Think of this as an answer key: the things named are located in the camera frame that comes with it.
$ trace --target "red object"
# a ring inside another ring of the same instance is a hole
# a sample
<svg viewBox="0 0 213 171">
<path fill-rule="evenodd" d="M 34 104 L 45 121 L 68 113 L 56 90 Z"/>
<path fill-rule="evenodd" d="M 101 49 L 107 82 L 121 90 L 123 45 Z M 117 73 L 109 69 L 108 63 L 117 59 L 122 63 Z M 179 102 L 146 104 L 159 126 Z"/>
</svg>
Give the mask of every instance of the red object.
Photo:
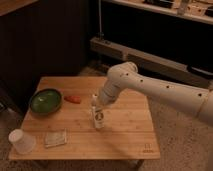
<svg viewBox="0 0 213 171">
<path fill-rule="evenodd" d="M 81 98 L 79 96 L 74 96 L 74 95 L 70 95 L 70 96 L 65 96 L 64 100 L 70 102 L 70 103 L 76 103 L 76 104 L 80 104 L 81 103 Z"/>
</svg>

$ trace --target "shelf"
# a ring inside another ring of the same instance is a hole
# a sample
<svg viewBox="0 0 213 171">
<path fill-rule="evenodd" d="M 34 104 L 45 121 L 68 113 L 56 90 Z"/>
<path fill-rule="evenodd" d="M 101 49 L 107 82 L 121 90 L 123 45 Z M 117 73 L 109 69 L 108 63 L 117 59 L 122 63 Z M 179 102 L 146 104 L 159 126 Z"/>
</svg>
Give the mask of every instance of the shelf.
<svg viewBox="0 0 213 171">
<path fill-rule="evenodd" d="M 0 0 L 0 16 L 30 5 L 38 0 Z"/>
<path fill-rule="evenodd" d="M 186 12 L 183 15 L 181 15 L 178 14 L 178 9 L 181 4 L 180 0 L 175 0 L 174 3 L 172 3 L 171 8 L 145 4 L 143 0 L 103 0 L 103 1 L 213 25 L 213 17 L 209 17 L 204 14 L 205 10 L 209 6 L 208 4 L 199 5 L 200 3 L 196 4 L 190 3 L 187 6 Z"/>
</svg>

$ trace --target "black wall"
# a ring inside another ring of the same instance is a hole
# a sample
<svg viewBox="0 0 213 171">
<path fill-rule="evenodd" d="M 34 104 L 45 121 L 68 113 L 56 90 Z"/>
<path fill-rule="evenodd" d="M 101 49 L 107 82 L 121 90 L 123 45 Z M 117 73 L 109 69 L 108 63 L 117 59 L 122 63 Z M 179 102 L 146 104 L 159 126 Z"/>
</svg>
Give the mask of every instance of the black wall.
<svg viewBox="0 0 213 171">
<path fill-rule="evenodd" d="M 88 10 L 88 0 L 42 0 L 0 18 L 0 85 L 22 111 L 41 76 L 86 64 Z"/>
</svg>

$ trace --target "metal shelf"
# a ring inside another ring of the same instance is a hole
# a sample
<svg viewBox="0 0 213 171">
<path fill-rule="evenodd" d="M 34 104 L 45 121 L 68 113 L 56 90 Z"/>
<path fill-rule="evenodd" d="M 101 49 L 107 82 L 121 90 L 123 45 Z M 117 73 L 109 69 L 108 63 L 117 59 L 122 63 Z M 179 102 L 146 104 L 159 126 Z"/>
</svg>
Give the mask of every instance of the metal shelf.
<svg viewBox="0 0 213 171">
<path fill-rule="evenodd" d="M 103 0 L 103 1 L 213 25 L 213 17 L 208 17 L 205 15 L 199 16 L 199 15 L 194 15 L 187 12 L 183 14 L 179 14 L 178 10 L 180 6 L 177 8 L 169 9 L 169 8 L 155 6 L 155 5 L 144 4 L 142 2 L 137 2 L 133 0 L 132 1 L 131 0 Z"/>
</svg>

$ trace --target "white bottle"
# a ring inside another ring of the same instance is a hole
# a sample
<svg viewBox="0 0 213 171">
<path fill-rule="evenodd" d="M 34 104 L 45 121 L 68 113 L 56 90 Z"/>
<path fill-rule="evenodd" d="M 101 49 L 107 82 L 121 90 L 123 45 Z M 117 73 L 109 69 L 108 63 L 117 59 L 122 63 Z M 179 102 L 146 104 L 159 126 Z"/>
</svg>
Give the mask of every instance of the white bottle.
<svg viewBox="0 0 213 171">
<path fill-rule="evenodd" d="M 92 117 L 96 129 L 104 127 L 104 114 L 101 109 L 97 109 L 95 106 L 92 106 Z"/>
<path fill-rule="evenodd" d="M 102 112 L 101 105 L 97 100 L 98 96 L 96 94 L 92 95 L 92 119 L 96 129 L 104 127 L 104 114 Z"/>
</svg>

